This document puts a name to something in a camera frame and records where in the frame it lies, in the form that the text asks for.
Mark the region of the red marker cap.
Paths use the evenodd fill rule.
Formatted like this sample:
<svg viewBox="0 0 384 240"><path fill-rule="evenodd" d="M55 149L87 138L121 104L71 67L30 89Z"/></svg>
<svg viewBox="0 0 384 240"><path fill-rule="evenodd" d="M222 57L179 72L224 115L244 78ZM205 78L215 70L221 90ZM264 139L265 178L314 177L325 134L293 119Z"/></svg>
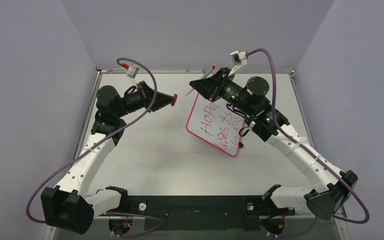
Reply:
<svg viewBox="0 0 384 240"><path fill-rule="evenodd" d="M175 104L176 104L176 100L177 100L177 98L178 98L178 95L177 94L174 94L173 95L173 100L172 100L172 102L171 102L171 106L174 106Z"/></svg>

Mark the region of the pink framed whiteboard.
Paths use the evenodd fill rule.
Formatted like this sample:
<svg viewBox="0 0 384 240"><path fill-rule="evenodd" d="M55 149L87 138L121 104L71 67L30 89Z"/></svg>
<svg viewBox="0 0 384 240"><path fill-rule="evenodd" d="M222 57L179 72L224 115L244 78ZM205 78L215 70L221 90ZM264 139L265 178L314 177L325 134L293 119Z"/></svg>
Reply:
<svg viewBox="0 0 384 240"><path fill-rule="evenodd" d="M245 125L242 116L231 112L227 102L210 102L197 94L186 122L186 130L198 139L235 157L240 149L240 129Z"/></svg>

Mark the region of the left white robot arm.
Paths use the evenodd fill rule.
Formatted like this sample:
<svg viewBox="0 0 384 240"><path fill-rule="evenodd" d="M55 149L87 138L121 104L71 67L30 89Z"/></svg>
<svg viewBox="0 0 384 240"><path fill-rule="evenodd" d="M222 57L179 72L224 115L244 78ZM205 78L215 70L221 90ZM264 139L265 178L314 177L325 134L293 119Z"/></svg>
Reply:
<svg viewBox="0 0 384 240"><path fill-rule="evenodd" d="M53 187L41 193L45 223L77 234L84 234L95 217L108 211L123 215L129 209L128 192L108 186L92 196L90 185L109 153L117 146L127 123L124 116L146 109L155 112L175 105L176 95L168 95L149 87L145 81L129 87L120 95L111 85L101 87L96 94L95 121L86 144L66 175Z"/></svg>

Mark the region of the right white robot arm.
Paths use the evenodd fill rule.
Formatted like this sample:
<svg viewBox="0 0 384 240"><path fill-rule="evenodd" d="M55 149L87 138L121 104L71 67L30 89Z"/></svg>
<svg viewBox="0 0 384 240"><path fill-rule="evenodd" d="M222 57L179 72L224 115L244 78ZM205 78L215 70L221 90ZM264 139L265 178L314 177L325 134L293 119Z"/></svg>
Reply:
<svg viewBox="0 0 384 240"><path fill-rule="evenodd" d="M262 196L262 207L274 214L283 209L309 210L321 220L330 220L349 199L358 177L343 171L317 153L289 120L267 98L266 79L249 78L245 86L234 82L227 67L213 76L192 80L189 86L204 99L222 99L245 117L245 132L255 133L263 142L283 154L310 182L310 187L272 186Z"/></svg>

